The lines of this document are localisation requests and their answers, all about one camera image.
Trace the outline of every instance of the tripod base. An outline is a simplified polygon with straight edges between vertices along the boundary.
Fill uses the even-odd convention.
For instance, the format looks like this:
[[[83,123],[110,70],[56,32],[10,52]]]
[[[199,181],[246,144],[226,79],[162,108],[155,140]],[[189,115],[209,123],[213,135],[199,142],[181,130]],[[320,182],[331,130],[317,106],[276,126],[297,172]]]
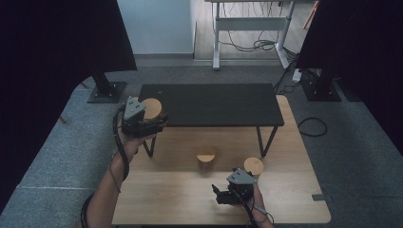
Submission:
[[[329,86],[328,92],[318,93],[314,82],[307,78],[302,78],[300,81],[306,99],[310,102],[341,102],[340,97],[333,85]]]
[[[109,82],[111,92],[109,94],[101,93],[97,87],[92,90],[87,103],[118,103],[121,94],[125,89],[125,82]]]

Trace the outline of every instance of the round wooden disc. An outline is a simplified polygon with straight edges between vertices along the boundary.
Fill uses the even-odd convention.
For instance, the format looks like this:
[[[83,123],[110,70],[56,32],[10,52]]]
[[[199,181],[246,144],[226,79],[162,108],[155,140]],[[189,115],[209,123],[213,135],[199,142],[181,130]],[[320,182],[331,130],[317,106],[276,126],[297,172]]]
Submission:
[[[200,162],[211,162],[216,157],[216,150],[212,146],[204,146],[197,157]]]
[[[160,101],[155,98],[145,99],[142,101],[142,104],[145,105],[144,118],[147,120],[158,117],[158,115],[163,111],[163,106]]]
[[[246,172],[252,172],[252,175],[260,175],[263,172],[263,162],[257,158],[249,158],[243,164]]]

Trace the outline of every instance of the wooden tabletop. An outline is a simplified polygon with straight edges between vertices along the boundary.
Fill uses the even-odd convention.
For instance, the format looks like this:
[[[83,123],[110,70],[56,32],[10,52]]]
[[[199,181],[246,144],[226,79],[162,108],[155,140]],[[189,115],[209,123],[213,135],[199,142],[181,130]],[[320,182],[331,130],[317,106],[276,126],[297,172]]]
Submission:
[[[278,129],[267,156],[259,187],[266,210],[276,223],[326,223],[331,216],[297,125],[284,96],[277,96],[285,125]],[[263,140],[272,127],[261,129]],[[203,146],[216,149],[214,164],[200,170]],[[158,134],[154,157],[139,149],[123,183],[112,223],[123,224],[246,224],[239,208],[216,202],[211,184],[221,191],[232,168],[259,157],[255,127],[167,127]]]

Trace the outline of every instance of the black tabletop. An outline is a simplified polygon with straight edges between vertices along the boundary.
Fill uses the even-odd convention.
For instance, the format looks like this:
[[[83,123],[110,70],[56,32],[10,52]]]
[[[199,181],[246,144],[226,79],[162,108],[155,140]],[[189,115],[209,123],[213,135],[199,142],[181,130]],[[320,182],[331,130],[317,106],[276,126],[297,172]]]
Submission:
[[[271,84],[143,85],[139,101],[158,99],[168,126],[283,126]]]

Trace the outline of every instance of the white wall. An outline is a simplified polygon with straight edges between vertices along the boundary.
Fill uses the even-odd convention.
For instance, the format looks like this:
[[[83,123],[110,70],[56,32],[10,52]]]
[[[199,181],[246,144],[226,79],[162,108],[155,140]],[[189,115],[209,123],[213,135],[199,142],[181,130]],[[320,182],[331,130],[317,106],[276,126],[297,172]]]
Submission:
[[[118,0],[133,53],[193,53],[195,1]]]

